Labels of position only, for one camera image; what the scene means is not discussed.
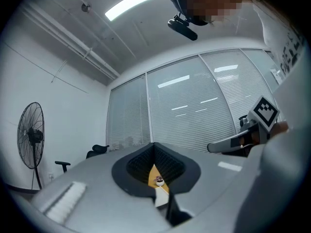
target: yellow object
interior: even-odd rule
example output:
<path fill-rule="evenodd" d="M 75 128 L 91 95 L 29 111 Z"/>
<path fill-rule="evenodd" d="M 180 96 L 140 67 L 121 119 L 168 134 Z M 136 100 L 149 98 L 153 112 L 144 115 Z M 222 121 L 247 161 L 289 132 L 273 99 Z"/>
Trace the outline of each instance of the yellow object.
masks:
<path fill-rule="evenodd" d="M 156 185 L 156 183 L 154 182 L 154 179 L 157 177 L 157 176 L 161 176 L 161 174 L 159 173 L 159 171 L 157 170 L 156 166 L 154 165 L 150 171 L 150 174 L 149 174 L 149 181 L 148 181 L 148 185 L 153 187 L 153 188 L 157 188 L 158 186 Z M 169 187 L 166 185 L 166 183 L 164 183 L 164 185 L 162 186 L 162 188 L 169 192 Z"/>

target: mounted camera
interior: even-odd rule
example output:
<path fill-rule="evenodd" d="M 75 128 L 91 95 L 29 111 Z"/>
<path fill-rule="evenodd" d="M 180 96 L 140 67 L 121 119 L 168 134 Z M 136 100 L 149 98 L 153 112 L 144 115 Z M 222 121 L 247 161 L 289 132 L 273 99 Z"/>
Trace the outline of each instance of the mounted camera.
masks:
<path fill-rule="evenodd" d="M 186 0 L 171 0 L 178 10 L 178 15 L 175 15 L 173 19 L 169 20 L 168 26 L 173 29 L 174 31 L 182 34 L 183 36 L 187 37 L 188 39 L 195 41 L 198 39 L 198 35 L 192 31 L 189 27 L 190 23 L 193 23 L 197 26 L 205 26 L 209 23 L 212 23 L 211 17 L 209 17 L 208 22 L 202 20 L 198 16 L 191 16 L 187 12 L 187 1 Z M 183 14 L 185 19 L 182 20 L 180 15 Z"/>
<path fill-rule="evenodd" d="M 178 15 L 175 15 L 173 19 L 169 20 L 168 26 L 192 41 L 197 40 L 198 35 L 190 28 L 188 28 L 189 22 L 187 21 L 187 19 L 182 20 L 180 18 L 180 14 L 181 13 L 179 12 Z"/>

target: person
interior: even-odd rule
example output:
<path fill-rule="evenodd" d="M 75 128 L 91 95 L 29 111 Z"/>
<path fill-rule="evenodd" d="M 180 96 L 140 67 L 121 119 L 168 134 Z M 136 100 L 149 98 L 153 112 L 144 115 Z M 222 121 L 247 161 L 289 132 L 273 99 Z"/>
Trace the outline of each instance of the person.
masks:
<path fill-rule="evenodd" d="M 287 76 L 301 55 L 305 44 L 303 35 L 292 23 L 265 0 L 178 0 L 182 14 L 204 20 L 222 20 L 232 10 L 239 9 L 242 2 L 252 2 L 262 22 L 265 44 L 280 63 Z"/>
<path fill-rule="evenodd" d="M 171 1 L 176 8 L 181 8 L 180 12 L 186 18 L 205 22 L 222 20 L 232 13 L 232 10 L 238 10 L 242 2 L 252 2 L 262 22 L 264 42 L 276 57 L 285 77 L 285 81 L 273 95 L 289 125 L 287 122 L 275 124 L 271 137 L 287 131 L 289 127 L 297 128 L 311 124 L 309 46 L 300 30 L 283 13 L 275 9 L 267 0 Z M 254 134 L 252 138 L 254 144 L 257 144 L 258 136 Z"/>

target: fan pole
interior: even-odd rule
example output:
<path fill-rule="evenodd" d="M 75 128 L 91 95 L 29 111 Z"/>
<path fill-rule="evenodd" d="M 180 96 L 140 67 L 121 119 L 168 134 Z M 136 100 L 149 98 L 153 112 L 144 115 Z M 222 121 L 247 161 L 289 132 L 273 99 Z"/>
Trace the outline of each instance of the fan pole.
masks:
<path fill-rule="evenodd" d="M 40 190 L 42 189 L 40 178 L 39 178 L 39 173 L 38 173 L 38 168 L 37 168 L 37 163 L 36 163 L 36 155 L 35 155 L 35 144 L 33 144 L 33 155 L 34 155 L 34 166 L 35 166 L 35 176 L 37 177 L 38 185 Z"/>

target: black cable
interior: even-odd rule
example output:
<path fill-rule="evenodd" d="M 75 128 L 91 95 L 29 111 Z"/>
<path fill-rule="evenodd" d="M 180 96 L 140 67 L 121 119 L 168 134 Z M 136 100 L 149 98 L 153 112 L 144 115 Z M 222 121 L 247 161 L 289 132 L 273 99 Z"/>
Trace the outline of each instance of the black cable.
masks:
<path fill-rule="evenodd" d="M 31 184 L 31 189 L 33 189 L 33 185 L 34 185 L 34 176 L 35 176 L 35 170 L 34 170 L 34 173 L 33 173 L 33 182 Z"/>

